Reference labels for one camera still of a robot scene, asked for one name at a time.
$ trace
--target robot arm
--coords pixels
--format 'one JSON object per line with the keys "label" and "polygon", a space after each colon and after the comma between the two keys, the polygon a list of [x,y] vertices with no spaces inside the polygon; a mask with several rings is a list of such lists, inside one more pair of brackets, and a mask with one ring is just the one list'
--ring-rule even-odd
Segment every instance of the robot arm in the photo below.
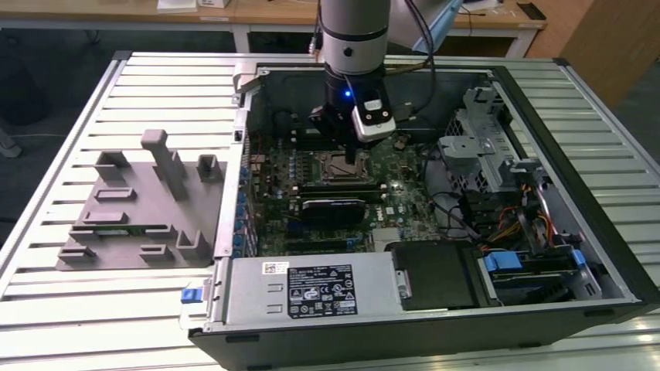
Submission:
{"label": "robot arm", "polygon": [[[441,41],[462,0],[418,2],[438,15],[430,34]],[[398,0],[394,12],[389,0],[321,0],[325,105],[313,110],[309,120],[322,135],[345,147],[346,162],[353,162],[358,148],[369,148],[395,129],[382,81],[387,34],[393,41],[425,50],[418,30],[410,29],[410,12],[402,12],[401,7],[403,1]]]}

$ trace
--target power supply label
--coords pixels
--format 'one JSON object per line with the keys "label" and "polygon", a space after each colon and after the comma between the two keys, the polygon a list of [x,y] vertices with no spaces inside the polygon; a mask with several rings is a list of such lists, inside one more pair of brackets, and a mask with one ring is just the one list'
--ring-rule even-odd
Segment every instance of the power supply label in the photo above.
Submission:
{"label": "power supply label", "polygon": [[349,264],[289,268],[287,284],[290,318],[357,314],[353,268]]}

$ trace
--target motherboard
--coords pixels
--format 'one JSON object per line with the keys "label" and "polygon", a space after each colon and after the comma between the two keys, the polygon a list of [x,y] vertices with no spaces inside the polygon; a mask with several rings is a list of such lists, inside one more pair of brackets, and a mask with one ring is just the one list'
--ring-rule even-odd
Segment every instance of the motherboard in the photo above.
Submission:
{"label": "motherboard", "polygon": [[422,146],[393,134],[346,164],[343,152],[313,137],[254,139],[257,255],[382,251],[390,242],[439,239],[419,177]]}

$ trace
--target green circuit board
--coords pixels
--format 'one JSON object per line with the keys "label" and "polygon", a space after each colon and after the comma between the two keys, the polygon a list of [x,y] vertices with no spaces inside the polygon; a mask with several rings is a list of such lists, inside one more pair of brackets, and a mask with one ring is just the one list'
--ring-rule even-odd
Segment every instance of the green circuit board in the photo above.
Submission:
{"label": "green circuit board", "polygon": [[[435,240],[442,230],[427,200],[418,172],[422,159],[414,145],[394,148],[395,137],[386,138],[369,151],[358,153],[355,165],[346,167],[339,151],[301,151],[279,143],[266,149],[266,162],[258,171],[254,192],[258,215],[258,256],[289,254],[286,245],[297,242],[347,241],[349,251],[373,251],[371,230],[394,228],[399,240]],[[331,185],[366,184],[378,191],[367,196],[334,192]],[[363,220],[343,229],[307,230],[299,224],[305,198],[293,187],[326,187],[319,199],[366,198]],[[317,250],[314,254],[330,251]]]}

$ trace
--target slotted aluminum surface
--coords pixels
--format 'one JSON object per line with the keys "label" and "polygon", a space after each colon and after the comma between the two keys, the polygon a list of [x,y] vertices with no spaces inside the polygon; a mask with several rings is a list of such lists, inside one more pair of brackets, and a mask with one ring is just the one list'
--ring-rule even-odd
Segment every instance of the slotted aluminum surface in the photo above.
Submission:
{"label": "slotted aluminum surface", "polygon": [[[139,134],[145,128],[161,128],[183,161],[201,153],[222,158],[234,119],[231,76],[238,63],[257,61],[309,59],[133,53],[127,62],[111,62],[0,254],[0,364],[6,369],[218,369],[178,325],[179,289],[206,277],[207,269],[58,272],[53,267],[97,177],[89,166],[98,151],[123,149],[130,161],[149,159],[138,149]],[[461,58],[438,59],[438,63],[501,64],[510,70],[630,249],[660,283],[657,166],[578,79],[569,77],[570,70],[550,60]],[[525,150],[531,153],[529,145]],[[650,314],[534,349],[311,369],[655,369],[658,343],[660,317]]]}

